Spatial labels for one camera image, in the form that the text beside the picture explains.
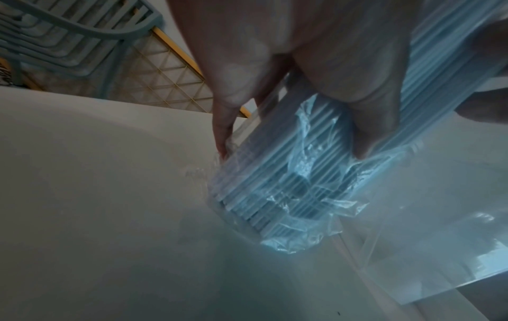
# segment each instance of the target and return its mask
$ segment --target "hand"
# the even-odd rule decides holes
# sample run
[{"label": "hand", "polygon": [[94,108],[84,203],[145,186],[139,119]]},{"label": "hand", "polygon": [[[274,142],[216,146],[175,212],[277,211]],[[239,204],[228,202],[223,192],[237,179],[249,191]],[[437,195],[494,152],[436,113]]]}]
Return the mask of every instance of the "hand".
[{"label": "hand", "polygon": [[259,104],[294,66],[346,102],[353,153],[397,129],[409,42],[421,0],[168,0],[211,88],[222,157],[240,107]]},{"label": "hand", "polygon": [[[501,20],[484,28],[474,42],[481,53],[508,57],[508,20]],[[504,70],[500,76],[506,76]],[[456,112],[470,120],[508,124],[508,88],[474,93]]]}]

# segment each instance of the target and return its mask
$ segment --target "chair leg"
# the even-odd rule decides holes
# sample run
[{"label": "chair leg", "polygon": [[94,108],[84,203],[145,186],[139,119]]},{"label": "chair leg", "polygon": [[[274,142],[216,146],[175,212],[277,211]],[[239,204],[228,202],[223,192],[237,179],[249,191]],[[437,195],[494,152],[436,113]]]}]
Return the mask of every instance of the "chair leg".
[{"label": "chair leg", "polygon": [[9,60],[9,65],[11,66],[11,78],[12,83],[15,86],[23,86],[23,74],[21,72],[21,63],[17,60]]},{"label": "chair leg", "polygon": [[110,56],[106,61],[106,74],[102,78],[101,84],[97,88],[95,92],[95,98],[106,99],[107,94],[109,93],[109,89],[111,87],[111,82],[120,67],[120,64],[123,62],[123,58],[127,53],[129,47],[131,46],[132,41],[121,40],[120,43],[113,49]]}]

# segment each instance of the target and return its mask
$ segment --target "blue chair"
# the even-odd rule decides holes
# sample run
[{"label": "blue chair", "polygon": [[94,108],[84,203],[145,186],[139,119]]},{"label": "blue chair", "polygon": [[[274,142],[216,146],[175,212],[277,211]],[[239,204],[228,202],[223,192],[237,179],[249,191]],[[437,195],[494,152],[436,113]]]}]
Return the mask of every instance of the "blue chair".
[{"label": "blue chair", "polygon": [[133,41],[161,23],[142,0],[0,0],[0,57],[16,85],[21,63],[77,78],[100,69],[95,96],[106,98]]}]

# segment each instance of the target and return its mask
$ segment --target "bundle of straws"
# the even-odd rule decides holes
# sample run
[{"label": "bundle of straws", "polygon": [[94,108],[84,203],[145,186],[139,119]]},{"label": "bundle of straws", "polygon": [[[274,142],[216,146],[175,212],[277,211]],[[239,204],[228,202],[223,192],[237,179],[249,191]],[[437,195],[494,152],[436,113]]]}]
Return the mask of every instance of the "bundle of straws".
[{"label": "bundle of straws", "polygon": [[344,104],[299,76],[208,182],[215,208],[237,230],[285,252],[339,232],[330,218],[351,215],[351,195],[505,66],[469,43],[504,4],[445,1],[426,13],[412,36],[400,127],[368,161],[352,161],[352,121]]}]

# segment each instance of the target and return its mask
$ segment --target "clear plastic wrap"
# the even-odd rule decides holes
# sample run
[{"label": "clear plastic wrap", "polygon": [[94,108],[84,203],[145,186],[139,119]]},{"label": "clear plastic wrap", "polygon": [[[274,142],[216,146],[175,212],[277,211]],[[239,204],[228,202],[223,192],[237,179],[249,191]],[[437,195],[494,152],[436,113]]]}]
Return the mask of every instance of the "clear plastic wrap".
[{"label": "clear plastic wrap", "polygon": [[346,106],[290,74],[234,132],[229,158],[207,183],[210,206],[242,235],[286,253],[341,233],[341,218],[369,207],[365,187],[410,161],[422,134],[505,66],[506,60],[481,57],[468,43],[503,4],[446,2],[422,17],[402,89],[400,128],[366,161],[352,157]]}]

